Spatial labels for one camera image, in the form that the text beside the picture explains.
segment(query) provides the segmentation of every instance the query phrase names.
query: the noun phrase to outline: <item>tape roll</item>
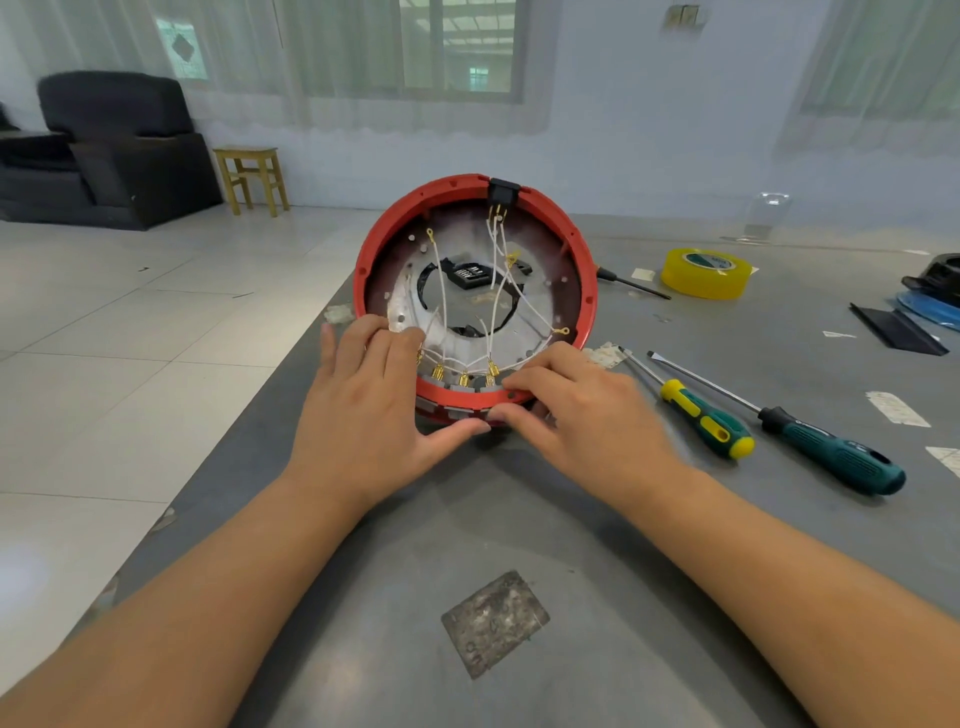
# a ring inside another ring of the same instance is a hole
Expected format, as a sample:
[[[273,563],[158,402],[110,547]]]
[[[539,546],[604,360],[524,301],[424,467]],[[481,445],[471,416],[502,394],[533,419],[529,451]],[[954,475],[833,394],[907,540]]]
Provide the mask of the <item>tape roll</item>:
[[[660,280],[680,293],[701,299],[738,299],[753,266],[732,255],[700,248],[678,248],[666,254]]]

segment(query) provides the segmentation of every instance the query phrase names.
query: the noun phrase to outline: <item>metal plate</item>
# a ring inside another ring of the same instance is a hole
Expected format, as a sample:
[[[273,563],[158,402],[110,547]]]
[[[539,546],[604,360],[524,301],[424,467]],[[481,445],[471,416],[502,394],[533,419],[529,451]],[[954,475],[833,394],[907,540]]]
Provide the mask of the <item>metal plate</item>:
[[[480,675],[513,652],[548,621],[527,583],[508,571],[441,617],[470,677]]]

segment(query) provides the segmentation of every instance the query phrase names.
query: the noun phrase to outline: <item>gray table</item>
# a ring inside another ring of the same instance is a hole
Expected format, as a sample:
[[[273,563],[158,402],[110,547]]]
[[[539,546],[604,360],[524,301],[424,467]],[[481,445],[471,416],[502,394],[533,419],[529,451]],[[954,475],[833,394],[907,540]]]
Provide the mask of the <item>gray table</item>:
[[[600,264],[629,275],[635,267],[658,269],[676,245],[594,240],[591,247]],[[958,355],[888,350],[847,310],[850,301],[884,306],[900,276],[924,261],[900,253],[727,250],[759,268],[741,300],[668,302],[602,283],[591,345],[656,349],[749,400],[781,404],[900,463],[904,490],[871,500],[763,436],[742,464],[725,463],[663,410],[674,441],[698,467],[960,616],[960,480],[924,449],[960,448]],[[334,303],[349,295],[345,284]],[[857,338],[826,338],[824,330]],[[960,350],[960,335],[936,332]],[[318,337],[315,324],[174,501],[179,518],[131,556],[120,597],[280,472],[317,366]],[[897,394],[932,427],[891,424],[868,403],[871,390]],[[509,570],[530,584],[551,620],[470,680],[441,614]],[[750,728],[810,721],[692,582],[508,435],[467,445],[361,522],[290,617],[234,725]]]

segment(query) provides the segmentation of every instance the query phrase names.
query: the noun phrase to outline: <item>hand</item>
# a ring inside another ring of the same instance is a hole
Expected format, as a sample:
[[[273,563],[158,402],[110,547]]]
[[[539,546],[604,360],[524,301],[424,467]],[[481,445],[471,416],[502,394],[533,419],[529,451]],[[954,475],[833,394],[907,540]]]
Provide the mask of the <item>hand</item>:
[[[531,359],[503,386],[532,392],[540,401],[534,412],[549,410],[556,423],[518,404],[499,404],[487,419],[512,426],[557,470],[621,513],[692,472],[636,381],[607,372],[567,343]]]
[[[359,515],[447,457],[483,420],[461,420],[429,436],[414,426],[417,352],[423,332],[387,330],[364,316],[337,346],[333,327],[321,333],[321,364],[303,403],[290,464],[281,477],[316,486]]]

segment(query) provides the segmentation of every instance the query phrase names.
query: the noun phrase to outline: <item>right hand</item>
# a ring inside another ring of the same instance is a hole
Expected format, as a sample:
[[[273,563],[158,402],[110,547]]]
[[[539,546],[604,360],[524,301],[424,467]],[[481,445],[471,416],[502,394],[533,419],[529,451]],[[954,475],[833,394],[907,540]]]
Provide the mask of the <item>right hand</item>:
[[[607,372],[567,343],[550,346],[503,386],[533,393],[556,423],[518,404],[499,404],[487,419],[510,425],[557,470],[621,513],[693,472],[636,380]]]

